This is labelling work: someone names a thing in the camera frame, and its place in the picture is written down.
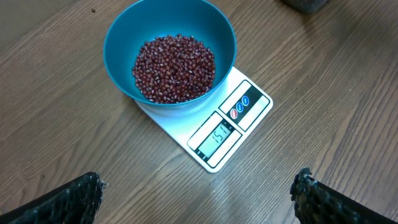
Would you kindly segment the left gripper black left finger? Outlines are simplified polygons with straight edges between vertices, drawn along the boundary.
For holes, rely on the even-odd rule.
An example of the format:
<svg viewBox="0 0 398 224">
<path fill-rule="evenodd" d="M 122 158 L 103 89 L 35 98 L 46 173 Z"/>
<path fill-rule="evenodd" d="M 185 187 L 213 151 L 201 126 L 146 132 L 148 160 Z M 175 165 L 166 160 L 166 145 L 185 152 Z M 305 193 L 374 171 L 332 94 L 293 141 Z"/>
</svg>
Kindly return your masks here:
<svg viewBox="0 0 398 224">
<path fill-rule="evenodd" d="M 103 201 L 104 182 L 87 172 L 43 196 L 1 215 L 1 223 L 92 224 Z"/>
</svg>

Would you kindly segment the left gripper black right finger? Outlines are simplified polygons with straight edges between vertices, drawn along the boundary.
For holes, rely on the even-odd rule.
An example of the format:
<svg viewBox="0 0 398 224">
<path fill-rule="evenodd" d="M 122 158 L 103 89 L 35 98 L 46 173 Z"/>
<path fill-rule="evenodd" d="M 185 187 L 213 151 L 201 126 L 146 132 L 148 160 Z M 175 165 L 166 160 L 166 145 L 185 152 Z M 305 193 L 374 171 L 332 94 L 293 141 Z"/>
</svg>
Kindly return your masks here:
<svg viewBox="0 0 398 224">
<path fill-rule="evenodd" d="M 308 167 L 295 176 L 290 195 L 301 224 L 397 224 L 313 179 Z"/>
</svg>

